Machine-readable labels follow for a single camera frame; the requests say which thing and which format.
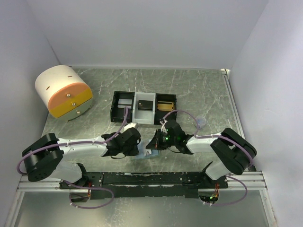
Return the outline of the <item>white VIP credit card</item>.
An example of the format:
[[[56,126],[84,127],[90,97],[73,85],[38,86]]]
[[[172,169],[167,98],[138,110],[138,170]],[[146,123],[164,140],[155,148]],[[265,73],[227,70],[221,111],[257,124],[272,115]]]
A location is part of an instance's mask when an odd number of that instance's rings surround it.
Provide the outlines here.
[[[147,150],[143,152],[143,158],[149,158],[152,155],[151,150]]]

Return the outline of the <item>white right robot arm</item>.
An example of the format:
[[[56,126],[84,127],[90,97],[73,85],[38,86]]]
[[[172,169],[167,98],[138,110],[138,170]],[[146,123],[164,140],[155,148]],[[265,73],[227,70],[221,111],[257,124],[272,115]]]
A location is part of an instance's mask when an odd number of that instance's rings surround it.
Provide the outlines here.
[[[161,129],[156,130],[145,148],[166,150],[172,146],[186,155],[200,152],[214,152],[217,155],[219,160],[208,164],[203,170],[201,184],[206,188],[213,187],[217,179],[227,174],[241,175],[253,165],[257,155],[256,149],[231,128],[218,134],[197,136],[186,134],[175,120],[165,122]]]

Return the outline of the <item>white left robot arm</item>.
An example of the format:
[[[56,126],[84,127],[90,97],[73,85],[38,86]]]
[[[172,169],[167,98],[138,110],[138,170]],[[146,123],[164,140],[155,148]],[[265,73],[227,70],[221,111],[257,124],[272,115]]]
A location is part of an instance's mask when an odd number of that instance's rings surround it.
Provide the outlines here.
[[[22,162],[30,182],[48,177],[66,180],[76,188],[87,186],[89,180],[81,163],[71,159],[81,157],[111,157],[118,154],[136,156],[141,135],[136,128],[122,133],[104,134],[92,139],[68,140],[48,133],[22,152]]]

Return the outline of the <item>green card holder wallet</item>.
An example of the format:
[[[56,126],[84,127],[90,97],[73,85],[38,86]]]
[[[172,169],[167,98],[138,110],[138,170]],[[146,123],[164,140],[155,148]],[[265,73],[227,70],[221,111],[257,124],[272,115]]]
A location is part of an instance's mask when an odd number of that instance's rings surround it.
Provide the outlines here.
[[[142,140],[138,144],[139,154],[133,157],[134,160],[150,159],[150,158],[160,156],[160,152],[158,150],[146,148],[146,146],[149,142],[150,142],[150,140]]]

